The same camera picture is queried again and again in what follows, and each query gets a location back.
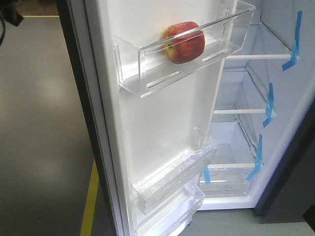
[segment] apple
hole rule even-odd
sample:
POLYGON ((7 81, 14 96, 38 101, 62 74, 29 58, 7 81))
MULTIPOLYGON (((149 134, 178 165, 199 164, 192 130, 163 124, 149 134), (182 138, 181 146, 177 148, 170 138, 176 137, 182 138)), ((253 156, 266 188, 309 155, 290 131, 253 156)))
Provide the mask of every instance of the apple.
MULTIPOLYGON (((195 22, 182 22, 168 27, 163 38, 168 38, 198 27, 195 22)), ((164 52, 175 64, 182 64, 196 59, 205 49, 205 36, 202 30, 178 37, 164 44, 164 52)))

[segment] yellow floor stripe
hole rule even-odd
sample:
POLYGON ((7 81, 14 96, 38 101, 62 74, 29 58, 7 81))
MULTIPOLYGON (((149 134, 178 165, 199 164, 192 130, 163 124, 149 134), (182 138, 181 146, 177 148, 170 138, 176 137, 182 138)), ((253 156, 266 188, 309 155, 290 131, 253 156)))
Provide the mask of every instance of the yellow floor stripe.
POLYGON ((88 189, 87 200, 85 203, 85 209, 82 219, 81 232, 80 236, 91 236, 93 219, 94 219, 94 211, 97 197, 97 189, 98 189, 98 173, 95 161, 93 162, 92 173, 90 178, 90 184, 88 189))
POLYGON ((25 18, 59 18, 59 16, 23 16, 25 18))

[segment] blue tape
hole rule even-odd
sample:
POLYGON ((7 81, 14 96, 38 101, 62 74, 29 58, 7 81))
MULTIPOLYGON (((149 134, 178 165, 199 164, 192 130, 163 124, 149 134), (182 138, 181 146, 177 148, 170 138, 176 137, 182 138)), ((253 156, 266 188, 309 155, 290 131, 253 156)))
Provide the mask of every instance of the blue tape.
POLYGON ((293 49, 291 53, 291 59, 282 65, 282 71, 289 69, 297 63, 299 52, 300 52, 300 29, 302 22, 302 11, 298 11, 295 25, 295 35, 293 49))
POLYGON ((203 169, 203 175, 205 176, 206 184, 210 184, 211 183, 211 179, 210 179, 210 172, 209 172, 209 168, 208 167, 205 167, 203 169))
POLYGON ((252 170, 252 172, 247 176, 246 180, 251 180, 257 172, 261 168, 261 163, 262 163, 262 136, 261 134, 259 135, 259 142, 258 142, 258 148, 256 151, 256 160, 255 160, 255 167, 252 170))
POLYGON ((274 87, 272 85, 272 83, 269 83, 269 95, 268 95, 268 100, 267 100, 267 105, 266 105, 266 116, 267 119, 262 123, 264 127, 266 127, 272 120, 271 114, 272 114, 272 110, 274 108, 274 87))

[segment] concrete floor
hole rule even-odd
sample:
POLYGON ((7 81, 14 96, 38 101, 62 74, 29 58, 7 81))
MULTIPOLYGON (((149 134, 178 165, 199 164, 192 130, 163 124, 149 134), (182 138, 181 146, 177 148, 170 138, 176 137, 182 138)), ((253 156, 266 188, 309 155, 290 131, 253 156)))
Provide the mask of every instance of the concrete floor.
POLYGON ((93 153, 59 18, 6 26, 0 235, 79 235, 93 153))
POLYGON ((260 224, 252 209, 197 212, 179 236, 315 236, 306 222, 260 224))

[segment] refrigerator door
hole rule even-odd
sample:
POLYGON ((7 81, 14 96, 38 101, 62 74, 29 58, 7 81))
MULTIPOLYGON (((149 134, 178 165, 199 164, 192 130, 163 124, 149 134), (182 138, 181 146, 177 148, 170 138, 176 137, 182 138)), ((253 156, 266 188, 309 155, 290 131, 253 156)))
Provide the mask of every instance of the refrigerator door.
POLYGON ((241 49, 255 9, 236 0, 162 2, 70 0, 72 27, 61 15, 119 235, 177 235, 200 208, 199 173, 217 148, 208 133, 223 58, 241 49), (160 39, 184 21, 201 26, 160 39), (200 36, 201 59, 175 65, 163 54, 165 43, 200 36))

